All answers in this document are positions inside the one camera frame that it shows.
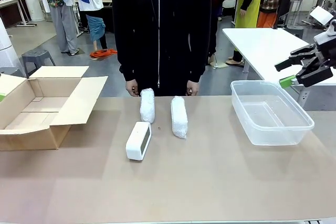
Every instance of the hand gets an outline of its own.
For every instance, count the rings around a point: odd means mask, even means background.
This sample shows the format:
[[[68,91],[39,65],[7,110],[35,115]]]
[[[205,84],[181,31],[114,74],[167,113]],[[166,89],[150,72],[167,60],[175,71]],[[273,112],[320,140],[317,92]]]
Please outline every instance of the hand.
[[[242,10],[242,9],[240,9],[240,15],[241,15],[241,17],[244,17],[244,16],[245,16],[245,14],[246,14],[246,11],[245,11],[245,10]]]
[[[199,88],[200,85],[198,84],[198,82],[188,81],[186,95],[191,95],[194,97],[195,95],[197,95]]]
[[[139,96],[138,83],[136,82],[135,79],[126,82],[126,90],[133,97],[138,97]]]

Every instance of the white zipper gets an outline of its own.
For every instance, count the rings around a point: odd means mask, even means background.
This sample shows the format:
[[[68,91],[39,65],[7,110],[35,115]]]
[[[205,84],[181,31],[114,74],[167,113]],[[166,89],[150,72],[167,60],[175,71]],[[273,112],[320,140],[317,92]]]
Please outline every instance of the white zipper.
[[[158,31],[159,31],[159,60],[157,63],[157,75],[158,75],[158,85],[157,87],[160,87],[160,0],[159,0],[159,21],[158,21]]]

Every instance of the container rim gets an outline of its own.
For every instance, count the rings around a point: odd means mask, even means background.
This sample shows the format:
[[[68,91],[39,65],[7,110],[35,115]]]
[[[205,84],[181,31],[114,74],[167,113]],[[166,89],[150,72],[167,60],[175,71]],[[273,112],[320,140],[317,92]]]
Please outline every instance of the container rim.
[[[277,88],[281,94],[283,94],[286,99],[288,99],[288,101],[295,107],[297,108],[298,112],[306,117],[306,121],[309,123],[308,126],[277,126],[277,127],[271,127],[271,126],[260,126],[258,124],[256,124],[251,117],[249,116],[249,114],[247,113],[247,111],[245,110],[242,102],[240,99],[238,99],[239,104],[241,105],[241,107],[243,108],[245,114],[247,115],[248,120],[250,121],[251,125],[253,128],[257,129],[257,130],[261,130],[261,131],[280,131],[280,130],[287,130],[288,128],[290,128],[290,130],[292,131],[307,131],[307,130],[312,130],[315,126],[315,122],[314,120],[310,117],[310,115],[308,115],[308,113],[298,104],[298,102],[296,100],[294,100],[293,97],[291,97],[281,86],[280,84],[276,83],[276,82],[272,82],[272,81],[266,81],[266,80],[238,80],[238,81],[233,81],[230,84],[232,93],[236,95],[236,97],[238,97],[236,90],[234,89],[234,85],[235,84],[241,84],[241,83],[246,83],[246,82],[260,82],[261,84],[270,84],[272,86],[274,86],[275,88]]]

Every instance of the person's left hand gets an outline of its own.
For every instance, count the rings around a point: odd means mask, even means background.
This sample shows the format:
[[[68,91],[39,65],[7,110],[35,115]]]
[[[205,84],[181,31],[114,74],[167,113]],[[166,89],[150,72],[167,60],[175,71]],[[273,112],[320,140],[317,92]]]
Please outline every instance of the person's left hand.
[[[186,95],[191,95],[194,97],[195,95],[197,95],[199,88],[200,85],[198,84],[198,82],[188,81]]]
[[[242,10],[242,9],[240,9],[240,15],[241,15],[241,17],[244,17],[244,16],[245,16],[245,14],[246,14],[246,11],[245,11],[245,10]]]

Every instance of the cardboard box flap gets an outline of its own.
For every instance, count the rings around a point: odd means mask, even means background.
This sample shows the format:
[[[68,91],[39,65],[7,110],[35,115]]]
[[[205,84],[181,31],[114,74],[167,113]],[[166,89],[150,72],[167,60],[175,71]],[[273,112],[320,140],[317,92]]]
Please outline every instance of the cardboard box flap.
[[[12,130],[0,130],[0,135],[22,135],[22,134],[27,134],[27,133],[32,133],[32,132],[38,132],[38,131],[44,131],[49,129],[48,125],[39,125],[36,127],[29,127],[26,129],[12,129]]]
[[[81,78],[88,66],[42,66],[29,78]]]
[[[19,85],[26,81],[26,78],[9,76],[7,74],[2,74],[0,76],[0,94],[3,96],[8,95]]]
[[[107,76],[83,78],[50,125],[85,124]]]

